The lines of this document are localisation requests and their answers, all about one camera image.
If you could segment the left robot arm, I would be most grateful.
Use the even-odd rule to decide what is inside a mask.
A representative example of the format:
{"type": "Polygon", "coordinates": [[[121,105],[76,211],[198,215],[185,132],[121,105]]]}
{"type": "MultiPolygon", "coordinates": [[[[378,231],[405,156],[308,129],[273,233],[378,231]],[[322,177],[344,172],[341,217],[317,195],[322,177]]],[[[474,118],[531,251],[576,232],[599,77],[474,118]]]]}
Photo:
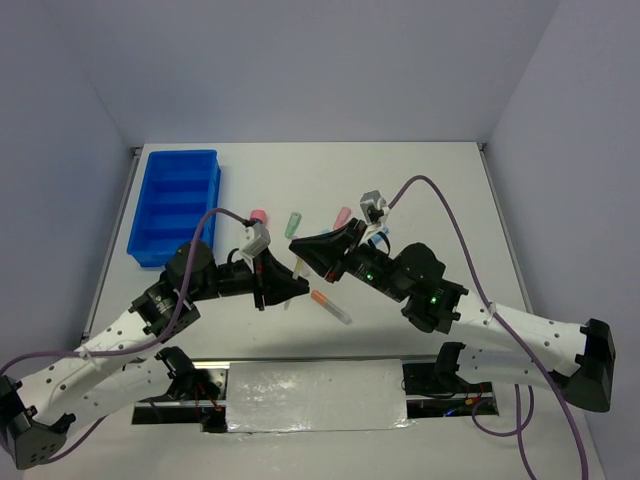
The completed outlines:
{"type": "Polygon", "coordinates": [[[309,291],[266,247],[217,265],[205,243],[183,244],[159,280],[80,347],[46,353],[50,364],[20,379],[1,369],[3,448],[21,471],[46,465],[69,453],[74,433],[124,406],[189,396],[201,382],[198,370],[168,342],[199,319],[197,302],[250,295],[264,310],[309,291]]]}

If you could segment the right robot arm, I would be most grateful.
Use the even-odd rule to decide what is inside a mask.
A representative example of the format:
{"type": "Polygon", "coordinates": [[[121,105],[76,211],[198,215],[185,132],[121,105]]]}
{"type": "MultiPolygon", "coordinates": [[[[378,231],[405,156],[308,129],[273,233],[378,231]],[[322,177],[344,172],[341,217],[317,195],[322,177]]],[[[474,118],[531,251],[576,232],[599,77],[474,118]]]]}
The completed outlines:
{"type": "Polygon", "coordinates": [[[442,389],[540,385],[583,410],[610,410],[616,351],[608,323],[565,323],[491,303],[446,280],[444,264],[425,244],[391,256],[364,234],[364,222],[352,220],[337,231],[295,239],[289,248],[327,282],[349,274],[403,303],[402,315],[418,330],[450,336],[434,368],[442,389]]]}

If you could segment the thin yellow pen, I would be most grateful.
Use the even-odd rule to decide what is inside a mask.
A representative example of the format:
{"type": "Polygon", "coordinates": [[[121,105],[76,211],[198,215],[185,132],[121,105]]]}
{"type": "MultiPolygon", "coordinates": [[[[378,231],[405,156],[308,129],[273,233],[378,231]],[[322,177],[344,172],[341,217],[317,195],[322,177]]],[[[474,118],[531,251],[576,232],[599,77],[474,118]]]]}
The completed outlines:
{"type": "MultiPolygon", "coordinates": [[[[301,275],[301,270],[302,270],[302,265],[303,265],[303,260],[300,257],[296,258],[296,263],[293,269],[293,273],[292,273],[292,279],[294,282],[297,282],[300,275],[301,275]]],[[[289,298],[285,303],[284,303],[284,310],[288,310],[290,305],[292,302],[292,298],[289,298]]]]}

